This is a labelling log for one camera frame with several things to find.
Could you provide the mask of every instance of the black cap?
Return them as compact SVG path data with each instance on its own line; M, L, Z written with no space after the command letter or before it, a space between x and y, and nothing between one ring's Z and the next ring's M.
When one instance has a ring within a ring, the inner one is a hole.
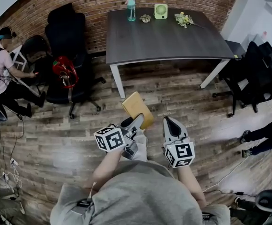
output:
M0 35L4 36L4 39L11 39L13 38L12 31L9 27L4 27L0 30Z

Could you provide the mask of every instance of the red headset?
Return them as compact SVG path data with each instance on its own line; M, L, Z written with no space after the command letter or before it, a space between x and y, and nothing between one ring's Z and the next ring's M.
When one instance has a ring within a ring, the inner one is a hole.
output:
M65 56L58 57L52 65L53 72L59 76L59 79L63 83L63 88L70 89L73 88L79 77L74 68L74 64Z

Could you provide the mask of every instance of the pink shirt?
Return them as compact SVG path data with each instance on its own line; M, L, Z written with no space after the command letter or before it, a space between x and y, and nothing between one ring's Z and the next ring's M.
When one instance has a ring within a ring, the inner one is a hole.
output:
M0 51L0 94L3 93L9 85L11 78L4 76L4 71L13 66L10 54L6 50Z

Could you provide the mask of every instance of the black and white marker cube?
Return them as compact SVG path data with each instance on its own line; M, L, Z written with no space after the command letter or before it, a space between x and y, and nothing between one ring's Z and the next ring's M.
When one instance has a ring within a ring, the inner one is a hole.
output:
M166 146L165 156L173 168L189 166L195 158L194 143L169 144Z
M94 133L99 149L110 152L125 146L125 140L121 129L116 127L104 127Z

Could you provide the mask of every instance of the green fan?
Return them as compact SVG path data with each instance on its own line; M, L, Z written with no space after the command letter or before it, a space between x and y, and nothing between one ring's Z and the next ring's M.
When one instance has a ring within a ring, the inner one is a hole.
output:
M168 5L167 4L155 4L154 5L154 18L166 19L168 17Z

